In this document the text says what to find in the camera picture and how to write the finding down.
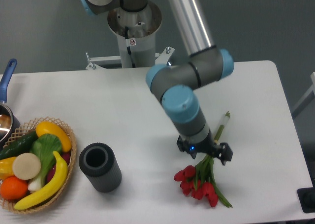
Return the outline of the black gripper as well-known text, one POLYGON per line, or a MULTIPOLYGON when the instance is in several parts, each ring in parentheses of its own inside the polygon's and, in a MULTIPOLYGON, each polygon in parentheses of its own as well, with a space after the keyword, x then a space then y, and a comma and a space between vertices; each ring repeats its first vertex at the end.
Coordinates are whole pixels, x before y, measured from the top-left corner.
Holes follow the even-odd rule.
POLYGON ((208 133, 201 142, 189 142, 187 139, 179 136, 177 146, 181 152, 186 152, 193 159, 196 158, 197 153, 204 153, 219 159, 222 165, 226 165, 233 157, 233 152, 229 144, 225 142, 215 144, 211 133, 208 133))

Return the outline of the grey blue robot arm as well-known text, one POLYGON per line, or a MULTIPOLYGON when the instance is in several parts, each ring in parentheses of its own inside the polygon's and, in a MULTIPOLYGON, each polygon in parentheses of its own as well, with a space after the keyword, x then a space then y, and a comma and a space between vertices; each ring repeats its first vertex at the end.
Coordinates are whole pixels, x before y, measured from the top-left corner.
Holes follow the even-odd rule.
POLYGON ((162 16, 153 2, 80 1, 90 14, 108 14, 108 26, 117 37, 123 68, 149 68, 146 84, 177 129, 179 150, 193 158, 205 153, 222 163, 231 161, 230 146, 214 141, 194 94, 194 90, 219 81, 234 70, 230 53, 216 47, 199 0, 168 0, 189 56, 186 64, 174 67, 156 62, 156 33, 162 16))

